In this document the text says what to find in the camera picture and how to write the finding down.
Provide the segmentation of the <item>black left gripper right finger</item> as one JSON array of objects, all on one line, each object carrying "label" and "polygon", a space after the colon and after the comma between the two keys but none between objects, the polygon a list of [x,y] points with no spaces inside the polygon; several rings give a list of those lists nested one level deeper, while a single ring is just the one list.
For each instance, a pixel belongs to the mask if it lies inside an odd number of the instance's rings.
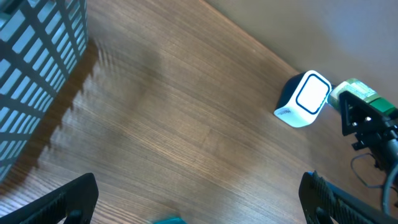
[{"label": "black left gripper right finger", "polygon": [[327,182],[315,171],[303,174],[298,195],[307,223],[397,223],[397,219]]}]

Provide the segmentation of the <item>green lid jar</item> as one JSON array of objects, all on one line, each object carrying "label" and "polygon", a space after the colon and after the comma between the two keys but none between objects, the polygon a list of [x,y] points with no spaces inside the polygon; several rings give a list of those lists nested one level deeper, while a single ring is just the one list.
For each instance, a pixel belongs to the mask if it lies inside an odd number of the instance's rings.
[{"label": "green lid jar", "polygon": [[344,91],[352,93],[385,114],[391,114],[396,108],[391,102],[383,98],[362,81],[356,78],[350,78],[334,86],[332,92],[328,96],[327,103],[338,112],[340,112],[339,95]]}]

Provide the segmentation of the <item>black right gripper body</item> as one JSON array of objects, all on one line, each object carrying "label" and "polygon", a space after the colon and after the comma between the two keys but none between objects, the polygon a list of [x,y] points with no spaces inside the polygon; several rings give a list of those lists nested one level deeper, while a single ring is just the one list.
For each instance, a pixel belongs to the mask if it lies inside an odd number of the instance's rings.
[{"label": "black right gripper body", "polygon": [[383,121],[369,116],[354,116],[351,123],[356,130],[357,142],[352,144],[354,150],[369,148],[376,160],[375,167],[390,172],[397,162],[397,119]]}]

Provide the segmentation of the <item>teal Listerine mouthwash bottle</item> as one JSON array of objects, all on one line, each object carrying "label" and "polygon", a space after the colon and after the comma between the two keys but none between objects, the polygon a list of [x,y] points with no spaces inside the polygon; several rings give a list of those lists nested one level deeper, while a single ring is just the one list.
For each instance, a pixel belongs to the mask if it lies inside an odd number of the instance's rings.
[{"label": "teal Listerine mouthwash bottle", "polygon": [[180,217],[172,217],[154,222],[153,224],[187,224]]}]

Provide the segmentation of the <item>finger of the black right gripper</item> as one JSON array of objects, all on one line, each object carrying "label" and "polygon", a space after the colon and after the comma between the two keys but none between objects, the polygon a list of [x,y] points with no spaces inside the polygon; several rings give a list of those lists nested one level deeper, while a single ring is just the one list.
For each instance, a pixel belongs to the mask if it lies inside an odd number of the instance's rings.
[{"label": "finger of the black right gripper", "polygon": [[342,133],[368,134],[387,129],[389,118],[353,93],[339,95]]}]

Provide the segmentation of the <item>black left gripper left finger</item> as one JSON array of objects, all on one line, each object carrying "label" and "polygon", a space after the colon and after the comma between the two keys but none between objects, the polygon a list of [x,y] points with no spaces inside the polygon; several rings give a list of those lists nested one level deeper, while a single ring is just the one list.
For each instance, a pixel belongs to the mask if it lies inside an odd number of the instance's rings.
[{"label": "black left gripper left finger", "polygon": [[1,224],[90,223],[98,196],[94,174],[86,173],[1,217]]}]

